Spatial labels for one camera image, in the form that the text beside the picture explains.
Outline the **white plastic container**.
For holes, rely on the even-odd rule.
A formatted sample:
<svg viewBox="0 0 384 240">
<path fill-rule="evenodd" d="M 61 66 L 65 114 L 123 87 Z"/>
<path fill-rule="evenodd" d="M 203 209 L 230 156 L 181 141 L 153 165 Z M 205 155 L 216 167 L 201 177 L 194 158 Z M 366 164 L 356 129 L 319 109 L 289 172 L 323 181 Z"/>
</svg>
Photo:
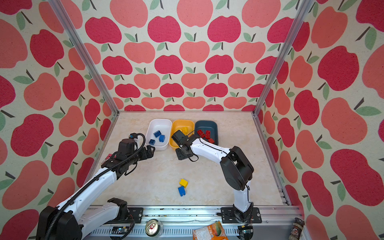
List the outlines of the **white plastic container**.
<svg viewBox="0 0 384 240">
<path fill-rule="evenodd" d="M 168 119 L 154 119 L 150 122 L 146 133 L 146 145 L 164 151 L 169 146 L 172 122 Z"/>
</svg>

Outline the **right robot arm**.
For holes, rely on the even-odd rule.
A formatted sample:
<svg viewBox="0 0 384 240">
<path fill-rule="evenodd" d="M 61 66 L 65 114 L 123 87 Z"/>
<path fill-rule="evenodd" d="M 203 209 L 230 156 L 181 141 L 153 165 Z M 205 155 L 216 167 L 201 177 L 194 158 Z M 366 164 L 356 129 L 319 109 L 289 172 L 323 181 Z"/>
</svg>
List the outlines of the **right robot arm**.
<svg viewBox="0 0 384 240">
<path fill-rule="evenodd" d="M 253 213 L 253 202 L 249 199 L 250 183 L 254 168 L 244 152 L 237 146 L 223 148 L 203 140 L 200 136 L 184 135 L 177 131 L 172 135 L 179 146 L 178 159 L 191 160 L 193 156 L 204 157 L 221 166 L 226 182 L 234 189 L 233 213 L 239 223 L 249 223 Z"/>
</svg>

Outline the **dark teal plastic container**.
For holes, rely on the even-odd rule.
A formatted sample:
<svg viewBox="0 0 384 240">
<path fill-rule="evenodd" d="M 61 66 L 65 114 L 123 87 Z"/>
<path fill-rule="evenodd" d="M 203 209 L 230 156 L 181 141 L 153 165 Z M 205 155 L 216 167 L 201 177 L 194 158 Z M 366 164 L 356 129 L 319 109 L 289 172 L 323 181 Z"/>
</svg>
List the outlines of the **dark teal plastic container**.
<svg viewBox="0 0 384 240">
<path fill-rule="evenodd" d="M 214 121 L 209 120 L 200 120 L 195 123 L 195 129 L 196 132 L 198 130 L 202 130 L 204 133 L 206 131 L 210 131 L 210 136 L 214 140 L 214 144 L 219 144 L 219 131 L 218 131 L 218 125 Z"/>
</svg>

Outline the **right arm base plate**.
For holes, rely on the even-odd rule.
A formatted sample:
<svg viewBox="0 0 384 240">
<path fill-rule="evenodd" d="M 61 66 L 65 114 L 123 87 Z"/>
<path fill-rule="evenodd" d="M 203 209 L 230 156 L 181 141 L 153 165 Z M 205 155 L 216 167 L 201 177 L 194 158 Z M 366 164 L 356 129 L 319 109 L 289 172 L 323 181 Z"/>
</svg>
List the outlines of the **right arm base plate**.
<svg viewBox="0 0 384 240">
<path fill-rule="evenodd" d="M 235 207 L 221 208 L 217 213 L 222 218 L 224 224 L 261 224 L 262 217 L 259 208 L 249 208 L 246 212 L 241 212 Z"/>
</svg>

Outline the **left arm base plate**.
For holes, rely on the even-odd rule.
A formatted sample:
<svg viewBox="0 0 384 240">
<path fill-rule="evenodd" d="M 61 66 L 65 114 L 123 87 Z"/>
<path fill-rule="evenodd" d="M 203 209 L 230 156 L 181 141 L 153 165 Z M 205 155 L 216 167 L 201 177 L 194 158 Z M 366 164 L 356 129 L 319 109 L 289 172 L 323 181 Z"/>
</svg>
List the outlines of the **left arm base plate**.
<svg viewBox="0 0 384 240">
<path fill-rule="evenodd" d="M 128 220 L 135 221 L 136 224 L 140 224 L 143 218 L 144 208 L 128 207 Z"/>
</svg>

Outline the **blue lego brick angled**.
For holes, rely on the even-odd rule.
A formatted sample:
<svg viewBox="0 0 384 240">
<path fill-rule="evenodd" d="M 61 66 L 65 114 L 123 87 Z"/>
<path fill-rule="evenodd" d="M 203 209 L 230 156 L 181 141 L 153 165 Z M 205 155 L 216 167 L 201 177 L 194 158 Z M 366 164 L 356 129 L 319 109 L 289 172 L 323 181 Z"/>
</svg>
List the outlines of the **blue lego brick angled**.
<svg viewBox="0 0 384 240">
<path fill-rule="evenodd" d="M 161 131 L 156 131 L 156 132 L 154 133 L 154 136 L 155 136 L 156 138 L 158 138 L 161 134 L 162 134 Z"/>
</svg>

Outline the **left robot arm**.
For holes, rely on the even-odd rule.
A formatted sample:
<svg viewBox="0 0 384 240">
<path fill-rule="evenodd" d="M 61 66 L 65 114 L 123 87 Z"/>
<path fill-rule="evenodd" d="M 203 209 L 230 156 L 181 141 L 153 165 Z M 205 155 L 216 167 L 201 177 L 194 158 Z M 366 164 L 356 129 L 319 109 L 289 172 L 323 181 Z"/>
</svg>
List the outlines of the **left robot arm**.
<svg viewBox="0 0 384 240">
<path fill-rule="evenodd" d="M 83 187 L 56 207 L 46 207 L 39 216 L 38 240 L 82 240 L 98 227 L 111 223 L 131 222 L 127 202 L 111 198 L 94 211 L 87 212 L 91 204 L 121 176 L 130 173 L 129 167 L 154 156 L 155 147 L 139 147 L 131 154 L 118 159 L 114 153 Z"/>
</svg>

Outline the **yellow lego brick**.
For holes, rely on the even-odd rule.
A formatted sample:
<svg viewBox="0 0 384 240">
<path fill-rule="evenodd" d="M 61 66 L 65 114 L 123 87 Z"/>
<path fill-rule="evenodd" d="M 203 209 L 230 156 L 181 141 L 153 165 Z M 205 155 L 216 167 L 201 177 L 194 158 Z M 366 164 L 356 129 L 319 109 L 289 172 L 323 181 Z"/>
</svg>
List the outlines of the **yellow lego brick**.
<svg viewBox="0 0 384 240">
<path fill-rule="evenodd" d="M 184 188 L 186 188 L 188 186 L 189 182 L 187 180 L 185 180 L 185 179 L 181 179 L 179 184 L 181 186 L 183 186 Z"/>
<path fill-rule="evenodd" d="M 188 134 L 188 128 L 187 127 L 182 127 L 182 133 L 184 135 L 187 135 Z"/>
</svg>

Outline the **yellow lego brick front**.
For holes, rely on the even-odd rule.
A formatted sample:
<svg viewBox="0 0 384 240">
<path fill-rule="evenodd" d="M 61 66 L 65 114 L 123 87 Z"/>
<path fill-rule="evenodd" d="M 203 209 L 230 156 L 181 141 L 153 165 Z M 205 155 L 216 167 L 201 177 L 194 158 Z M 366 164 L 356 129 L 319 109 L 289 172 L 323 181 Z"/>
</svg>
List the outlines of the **yellow lego brick front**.
<svg viewBox="0 0 384 240">
<path fill-rule="evenodd" d="M 179 184 L 181 186 L 183 186 L 184 188 L 186 188 L 188 186 L 189 182 L 187 180 L 185 180 L 185 179 L 181 179 Z"/>
</svg>

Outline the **blue lego brick front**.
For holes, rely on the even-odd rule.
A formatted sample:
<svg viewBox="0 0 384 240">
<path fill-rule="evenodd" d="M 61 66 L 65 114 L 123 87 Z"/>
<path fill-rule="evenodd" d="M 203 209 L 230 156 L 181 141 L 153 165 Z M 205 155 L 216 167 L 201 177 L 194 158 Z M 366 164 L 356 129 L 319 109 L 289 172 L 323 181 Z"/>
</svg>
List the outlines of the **blue lego brick front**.
<svg viewBox="0 0 384 240">
<path fill-rule="evenodd" d="M 183 186 L 178 187 L 178 192 L 181 197 L 185 196 L 186 195 L 185 187 Z"/>
</svg>

